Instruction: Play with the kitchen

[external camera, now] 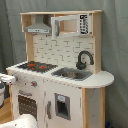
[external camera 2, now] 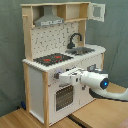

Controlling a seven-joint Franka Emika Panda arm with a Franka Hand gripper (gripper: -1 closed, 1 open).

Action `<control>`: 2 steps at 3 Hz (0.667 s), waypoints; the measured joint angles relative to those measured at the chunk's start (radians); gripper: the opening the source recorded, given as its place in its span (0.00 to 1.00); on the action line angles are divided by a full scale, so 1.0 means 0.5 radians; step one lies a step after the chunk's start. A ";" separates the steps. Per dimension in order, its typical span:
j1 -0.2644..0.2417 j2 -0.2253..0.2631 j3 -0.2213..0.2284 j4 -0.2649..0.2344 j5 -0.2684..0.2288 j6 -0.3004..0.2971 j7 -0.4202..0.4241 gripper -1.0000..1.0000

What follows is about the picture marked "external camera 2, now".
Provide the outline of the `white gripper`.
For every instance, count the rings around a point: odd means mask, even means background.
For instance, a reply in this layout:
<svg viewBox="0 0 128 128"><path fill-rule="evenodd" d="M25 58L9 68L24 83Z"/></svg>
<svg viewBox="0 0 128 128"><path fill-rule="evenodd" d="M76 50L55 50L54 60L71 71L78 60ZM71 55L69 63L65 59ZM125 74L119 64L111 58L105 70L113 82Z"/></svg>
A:
<svg viewBox="0 0 128 128"><path fill-rule="evenodd" d="M80 83L81 73L78 71L82 68L72 68L63 70L64 73L59 75L59 80L66 84L76 86Z"/></svg>

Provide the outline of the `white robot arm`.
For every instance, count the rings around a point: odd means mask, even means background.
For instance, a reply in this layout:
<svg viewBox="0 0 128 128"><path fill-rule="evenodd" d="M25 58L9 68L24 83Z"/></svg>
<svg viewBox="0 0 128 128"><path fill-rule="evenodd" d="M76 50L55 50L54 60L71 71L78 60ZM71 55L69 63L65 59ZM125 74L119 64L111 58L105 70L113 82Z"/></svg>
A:
<svg viewBox="0 0 128 128"><path fill-rule="evenodd" d="M124 93L107 91L109 79L106 74L89 72L82 68L74 68L59 75L59 80L73 86L87 85L93 98L128 102L128 88Z"/></svg>

